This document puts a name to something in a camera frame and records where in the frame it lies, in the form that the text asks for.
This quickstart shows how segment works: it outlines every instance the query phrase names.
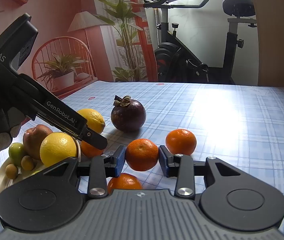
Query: purple fruit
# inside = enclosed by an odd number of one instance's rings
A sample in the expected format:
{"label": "purple fruit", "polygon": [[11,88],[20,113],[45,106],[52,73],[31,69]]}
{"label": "purple fruit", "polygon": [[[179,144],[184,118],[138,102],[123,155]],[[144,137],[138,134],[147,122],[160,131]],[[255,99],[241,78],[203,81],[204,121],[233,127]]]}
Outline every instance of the purple fruit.
{"label": "purple fruit", "polygon": [[115,128],[122,132],[134,132],[142,127],[146,111],[139,101],[131,99],[130,96],[123,99],[115,96],[113,105],[111,121]]}

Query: orange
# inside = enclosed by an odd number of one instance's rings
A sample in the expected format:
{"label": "orange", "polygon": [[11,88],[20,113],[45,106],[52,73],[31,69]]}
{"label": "orange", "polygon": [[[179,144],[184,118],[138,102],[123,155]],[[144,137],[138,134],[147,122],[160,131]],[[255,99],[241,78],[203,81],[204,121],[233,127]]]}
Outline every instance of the orange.
{"label": "orange", "polygon": [[176,129],[166,136],[165,144],[172,154],[191,155],[196,147],[195,135],[186,129]]}
{"label": "orange", "polygon": [[135,171],[147,171],[153,168],[158,158],[158,147],[148,139],[130,142],[125,151],[126,162]]}
{"label": "orange", "polygon": [[135,176],[127,173],[121,173],[118,178],[112,178],[107,185],[107,191],[109,192],[109,194],[115,188],[142,189],[142,185]]}
{"label": "orange", "polygon": [[104,150],[99,150],[96,147],[93,147],[91,144],[81,141],[81,151],[85,156],[92,158],[94,156],[101,155]]}

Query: tablecloth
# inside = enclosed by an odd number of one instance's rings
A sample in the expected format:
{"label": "tablecloth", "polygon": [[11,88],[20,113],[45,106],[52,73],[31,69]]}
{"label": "tablecloth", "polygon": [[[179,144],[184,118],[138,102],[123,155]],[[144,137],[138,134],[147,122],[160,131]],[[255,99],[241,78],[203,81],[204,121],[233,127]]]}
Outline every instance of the tablecloth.
{"label": "tablecloth", "polygon": [[[115,95],[130,95],[144,105],[147,117],[140,131],[124,134],[112,125]],[[284,194],[284,88],[97,81],[63,101],[74,110],[93,108],[103,115],[107,153],[136,138],[165,145],[171,130],[185,128],[197,138],[194,160],[216,156]],[[39,123],[46,124],[38,118],[25,124],[14,141],[21,142],[23,132]],[[0,166],[7,157],[7,150],[0,153]],[[176,179],[163,177],[159,164],[145,172],[125,164],[123,172],[136,176],[145,189],[169,188],[173,192],[175,187]],[[205,189],[203,178],[195,179],[196,192],[200,193]],[[87,181],[82,177],[81,192],[86,191]],[[284,232],[284,220],[280,230]]]}

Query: plate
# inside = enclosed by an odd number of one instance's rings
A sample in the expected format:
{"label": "plate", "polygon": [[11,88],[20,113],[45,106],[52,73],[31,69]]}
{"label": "plate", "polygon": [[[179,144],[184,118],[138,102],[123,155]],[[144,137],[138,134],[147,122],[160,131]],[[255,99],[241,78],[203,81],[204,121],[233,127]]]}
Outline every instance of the plate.
{"label": "plate", "polygon": [[[77,140],[75,140],[75,144],[76,144],[76,148],[78,151],[78,158],[79,158],[79,162],[81,161],[81,148],[80,148],[80,144]],[[23,179],[26,179],[28,177],[31,176],[32,173],[34,173],[35,171],[41,171],[44,170],[46,168],[46,166],[44,166],[44,164],[41,161],[37,161],[37,165],[35,166],[35,168],[32,171],[25,171],[21,168],[19,168],[19,175],[16,179],[9,179],[6,176],[6,167],[11,164],[12,161],[10,158],[7,158],[6,161],[1,165],[0,167],[0,193],[6,189],[7,187],[10,187],[13,184],[16,184],[18,182],[20,182]]]}

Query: blue checkered tablecloth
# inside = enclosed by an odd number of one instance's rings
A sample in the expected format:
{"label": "blue checkered tablecloth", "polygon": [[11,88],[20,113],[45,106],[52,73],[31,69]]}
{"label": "blue checkered tablecloth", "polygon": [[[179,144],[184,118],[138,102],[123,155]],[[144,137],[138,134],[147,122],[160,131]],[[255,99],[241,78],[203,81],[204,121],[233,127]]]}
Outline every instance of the blue checkered tablecloth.
{"label": "blue checkered tablecloth", "polygon": [[[130,95],[144,105],[147,117],[140,131],[124,134],[112,125],[114,95]],[[74,110],[93,108],[103,115],[107,153],[136,138],[165,145],[171,130],[185,128],[197,138],[194,160],[216,156],[284,194],[284,88],[97,81],[63,101]],[[38,118],[25,124],[14,141],[21,142],[23,132],[39,123],[46,124]],[[0,166],[7,157],[7,150],[0,153]],[[173,192],[175,187],[176,179],[163,177],[159,164],[145,172],[125,164],[123,172],[136,176],[145,189]],[[79,190],[86,192],[87,184],[88,178],[82,177]],[[202,177],[196,177],[195,187],[197,193],[205,189]],[[280,230],[284,232],[284,220]]]}

